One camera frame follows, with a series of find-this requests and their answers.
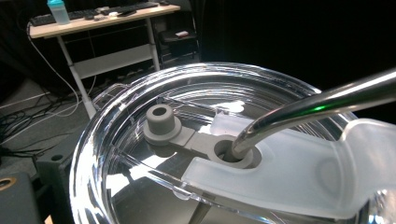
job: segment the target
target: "gray rubber plug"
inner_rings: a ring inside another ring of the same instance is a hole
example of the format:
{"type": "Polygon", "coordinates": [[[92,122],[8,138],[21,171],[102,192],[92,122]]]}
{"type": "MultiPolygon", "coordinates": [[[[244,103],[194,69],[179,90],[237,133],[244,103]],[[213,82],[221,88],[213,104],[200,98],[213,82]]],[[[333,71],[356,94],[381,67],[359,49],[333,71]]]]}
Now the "gray rubber plug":
{"type": "Polygon", "coordinates": [[[175,117],[169,105],[155,105],[146,112],[147,121],[143,126],[146,140],[155,146],[164,146],[178,136],[181,122],[175,117]]]}

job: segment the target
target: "wooden tabletop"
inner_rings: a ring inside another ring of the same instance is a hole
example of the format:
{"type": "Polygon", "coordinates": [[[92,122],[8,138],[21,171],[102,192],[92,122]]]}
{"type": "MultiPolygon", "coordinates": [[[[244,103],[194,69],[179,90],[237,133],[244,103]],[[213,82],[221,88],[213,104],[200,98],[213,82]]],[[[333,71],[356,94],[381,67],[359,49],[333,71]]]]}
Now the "wooden tabletop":
{"type": "Polygon", "coordinates": [[[57,23],[42,25],[42,26],[31,26],[30,27],[30,37],[54,37],[56,35],[67,35],[84,30],[91,30],[95,28],[105,27],[117,23],[124,23],[127,21],[137,21],[149,17],[160,16],[163,14],[172,13],[174,11],[180,10],[179,6],[157,6],[146,9],[137,10],[134,15],[128,17],[109,17],[102,21],[86,21],[84,19],[72,20],[66,25],[58,25],[57,23]]]}

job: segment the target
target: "table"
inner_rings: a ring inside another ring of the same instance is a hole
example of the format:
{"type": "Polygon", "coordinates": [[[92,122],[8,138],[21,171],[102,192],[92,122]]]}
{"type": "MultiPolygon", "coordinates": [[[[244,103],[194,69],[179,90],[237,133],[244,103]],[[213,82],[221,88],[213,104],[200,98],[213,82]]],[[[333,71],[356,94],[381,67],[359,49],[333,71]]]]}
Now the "table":
{"type": "Polygon", "coordinates": [[[126,65],[133,63],[143,62],[148,59],[152,59],[154,68],[156,71],[160,70],[160,64],[158,61],[157,49],[155,46],[154,35],[152,33],[150,17],[156,17],[164,14],[173,13],[180,10],[179,6],[157,6],[146,9],[137,10],[134,15],[118,18],[108,17],[102,21],[86,21],[84,19],[72,20],[69,24],[58,25],[56,23],[43,25],[43,26],[31,26],[30,37],[32,38],[51,38],[56,37],[61,46],[64,57],[67,60],[67,64],[73,75],[74,80],[78,85],[78,89],[81,93],[82,102],[87,110],[90,119],[96,113],[93,106],[92,100],[88,96],[81,80],[85,77],[95,76],[107,71],[111,71],[117,68],[121,68],[126,65]],[[120,24],[128,21],[146,20],[148,29],[148,44],[139,46],[132,49],[126,49],[119,52],[107,54],[101,57],[92,58],[86,61],[73,63],[67,48],[62,39],[63,35],[69,35],[81,31],[87,31],[91,29],[101,28],[105,26],[120,24]]]}

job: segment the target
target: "shaker bottle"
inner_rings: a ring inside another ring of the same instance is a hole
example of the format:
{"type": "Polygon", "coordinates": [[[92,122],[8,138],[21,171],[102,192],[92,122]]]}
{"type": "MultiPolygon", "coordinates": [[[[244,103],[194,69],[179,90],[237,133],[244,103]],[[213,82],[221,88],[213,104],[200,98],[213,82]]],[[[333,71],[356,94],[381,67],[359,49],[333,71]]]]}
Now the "shaker bottle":
{"type": "Polygon", "coordinates": [[[49,0],[47,5],[59,25],[70,23],[69,16],[62,0],[49,0]]]}

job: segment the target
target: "bottle cap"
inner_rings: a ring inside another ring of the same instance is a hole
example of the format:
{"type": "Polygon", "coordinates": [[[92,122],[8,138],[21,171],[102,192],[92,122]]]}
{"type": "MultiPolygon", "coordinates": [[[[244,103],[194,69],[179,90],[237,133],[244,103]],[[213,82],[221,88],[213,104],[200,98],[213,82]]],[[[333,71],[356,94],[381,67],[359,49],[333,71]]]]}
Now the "bottle cap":
{"type": "Polygon", "coordinates": [[[59,7],[59,6],[64,6],[64,1],[62,0],[49,0],[47,2],[47,5],[49,7],[59,7]]]}

